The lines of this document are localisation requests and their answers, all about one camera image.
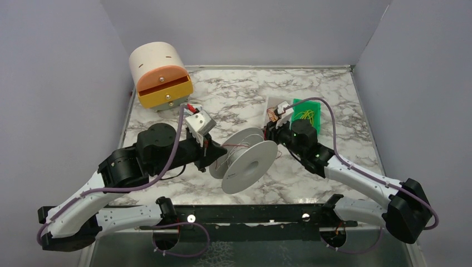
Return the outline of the grey perforated cable spool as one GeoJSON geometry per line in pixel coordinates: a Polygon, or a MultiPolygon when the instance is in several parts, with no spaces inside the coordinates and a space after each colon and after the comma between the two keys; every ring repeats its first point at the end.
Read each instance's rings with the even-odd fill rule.
{"type": "Polygon", "coordinates": [[[228,153],[210,165],[213,178],[222,181],[226,194],[236,194],[255,184],[274,163],[278,146],[264,139],[259,128],[235,133],[223,144],[228,153]]]}

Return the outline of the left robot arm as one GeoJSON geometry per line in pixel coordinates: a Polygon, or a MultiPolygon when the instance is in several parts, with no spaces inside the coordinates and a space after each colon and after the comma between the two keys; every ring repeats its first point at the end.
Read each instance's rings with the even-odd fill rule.
{"type": "Polygon", "coordinates": [[[168,170],[194,164],[204,171],[227,149],[205,134],[199,142],[190,132],[181,140],[182,126],[156,123],[138,134],[136,142],[115,150],[99,164],[87,183],[58,206],[38,209],[41,224],[36,240],[43,250],[70,252],[98,238],[141,226],[175,226],[178,216],[168,197],[153,204],[113,209],[109,204],[148,188],[168,170]]]}

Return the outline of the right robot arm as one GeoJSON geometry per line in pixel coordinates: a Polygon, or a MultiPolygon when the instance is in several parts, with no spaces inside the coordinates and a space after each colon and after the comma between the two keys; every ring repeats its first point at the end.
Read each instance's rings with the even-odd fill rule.
{"type": "Polygon", "coordinates": [[[417,241],[433,217],[421,184],[411,178],[391,179],[360,167],[335,150],[318,142],[316,129],[307,121],[297,120],[277,127],[268,122],[266,140],[284,146],[308,172],[340,182],[370,198],[369,201],[339,197],[333,211],[343,221],[361,221],[386,228],[397,240],[407,244],[417,241]]]}

